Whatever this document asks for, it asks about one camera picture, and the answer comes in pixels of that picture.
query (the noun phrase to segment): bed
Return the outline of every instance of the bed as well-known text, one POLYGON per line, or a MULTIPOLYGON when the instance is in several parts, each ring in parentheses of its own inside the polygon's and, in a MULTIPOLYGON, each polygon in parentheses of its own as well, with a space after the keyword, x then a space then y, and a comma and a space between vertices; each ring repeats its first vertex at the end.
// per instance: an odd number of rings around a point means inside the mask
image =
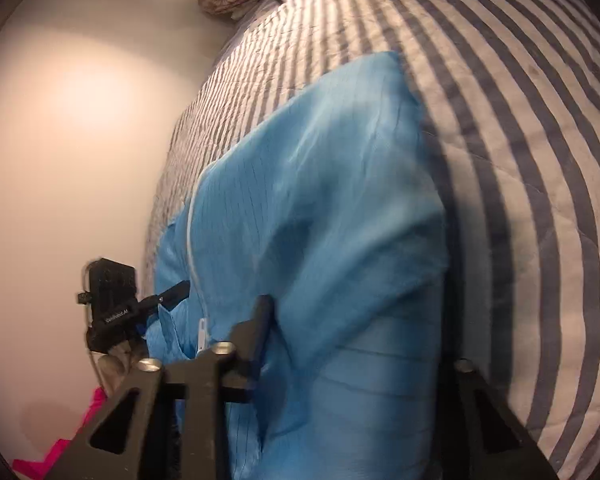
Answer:
POLYGON ((507 398, 560 478, 600 461, 600 24, 582 0, 286 0, 238 26, 173 132, 148 228, 322 74, 393 50, 446 208, 445 344, 507 398))

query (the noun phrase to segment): white wall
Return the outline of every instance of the white wall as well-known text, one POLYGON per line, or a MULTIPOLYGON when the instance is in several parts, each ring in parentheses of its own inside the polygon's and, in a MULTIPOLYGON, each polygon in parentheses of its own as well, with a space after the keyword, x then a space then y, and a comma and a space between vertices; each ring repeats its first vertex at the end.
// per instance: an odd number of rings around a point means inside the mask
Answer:
POLYGON ((96 385, 80 270, 139 268, 176 118, 228 26, 196 0, 25 0, 0 33, 0 450, 40 459, 96 385))

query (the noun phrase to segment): screw head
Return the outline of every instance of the screw head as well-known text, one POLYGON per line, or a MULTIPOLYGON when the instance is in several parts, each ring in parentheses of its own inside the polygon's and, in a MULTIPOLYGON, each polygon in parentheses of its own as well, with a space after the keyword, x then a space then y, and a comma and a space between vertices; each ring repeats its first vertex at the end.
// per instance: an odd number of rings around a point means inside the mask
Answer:
POLYGON ((454 368, 461 374, 468 374, 475 370, 474 364, 469 359, 458 359, 454 363, 454 368))
POLYGON ((235 352, 235 345, 231 341, 219 341, 211 349, 216 355, 229 355, 235 352))
POLYGON ((136 364, 136 368, 143 372, 157 372, 160 368, 162 368, 162 363, 160 362, 160 359, 140 359, 138 364, 136 364))

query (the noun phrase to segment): blue cloth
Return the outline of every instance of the blue cloth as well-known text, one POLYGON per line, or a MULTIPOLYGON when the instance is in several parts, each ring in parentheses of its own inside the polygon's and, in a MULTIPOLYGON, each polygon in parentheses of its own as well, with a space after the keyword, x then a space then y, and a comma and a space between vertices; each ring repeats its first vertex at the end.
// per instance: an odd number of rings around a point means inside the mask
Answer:
POLYGON ((416 479, 430 445, 443 208, 398 57, 307 87, 208 168, 158 250, 150 354, 192 358, 276 299, 252 404, 227 407, 235 480, 416 479))

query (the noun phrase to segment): pink cloth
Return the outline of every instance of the pink cloth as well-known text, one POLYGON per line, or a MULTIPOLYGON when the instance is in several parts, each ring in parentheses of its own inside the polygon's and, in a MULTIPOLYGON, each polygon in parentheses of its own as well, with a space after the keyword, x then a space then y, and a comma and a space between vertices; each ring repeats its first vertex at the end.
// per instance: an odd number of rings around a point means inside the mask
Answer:
MULTIPOLYGON (((89 409, 82 417, 80 427, 83 427, 89 420, 91 420, 91 417, 100 409, 105 400, 107 400, 107 394, 102 388, 96 388, 91 396, 89 409)), ((57 440, 55 444, 53 444, 42 462, 29 462, 27 460, 16 459, 11 464, 11 468, 17 473, 28 476, 31 478, 31 480, 43 480, 49 470, 56 463, 56 460, 58 460, 60 455, 62 455, 70 443, 70 440, 61 438, 60 440, 57 440)))

